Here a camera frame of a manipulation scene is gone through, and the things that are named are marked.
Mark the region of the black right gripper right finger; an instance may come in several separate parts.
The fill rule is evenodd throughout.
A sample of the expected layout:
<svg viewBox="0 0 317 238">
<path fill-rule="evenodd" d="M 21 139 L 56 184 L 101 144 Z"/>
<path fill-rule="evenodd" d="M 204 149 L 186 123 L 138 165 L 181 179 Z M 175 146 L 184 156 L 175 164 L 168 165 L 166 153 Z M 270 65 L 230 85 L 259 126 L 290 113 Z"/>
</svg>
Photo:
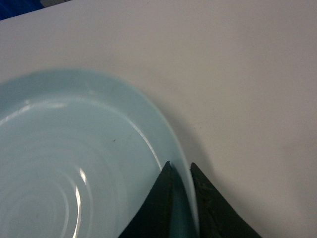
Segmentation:
<svg viewBox="0 0 317 238">
<path fill-rule="evenodd" d="M 194 182 L 200 237 L 202 238 L 259 238 L 231 207 L 201 169 L 191 164 Z"/>
</svg>

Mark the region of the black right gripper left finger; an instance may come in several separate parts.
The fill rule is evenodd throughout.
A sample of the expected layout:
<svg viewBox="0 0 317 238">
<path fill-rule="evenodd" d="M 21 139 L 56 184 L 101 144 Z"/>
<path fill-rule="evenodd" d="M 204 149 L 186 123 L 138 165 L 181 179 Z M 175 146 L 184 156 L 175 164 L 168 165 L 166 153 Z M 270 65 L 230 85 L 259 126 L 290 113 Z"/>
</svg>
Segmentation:
<svg viewBox="0 0 317 238">
<path fill-rule="evenodd" d="M 173 210 L 174 171 L 166 162 L 148 196 L 121 238 L 168 238 Z"/>
</svg>

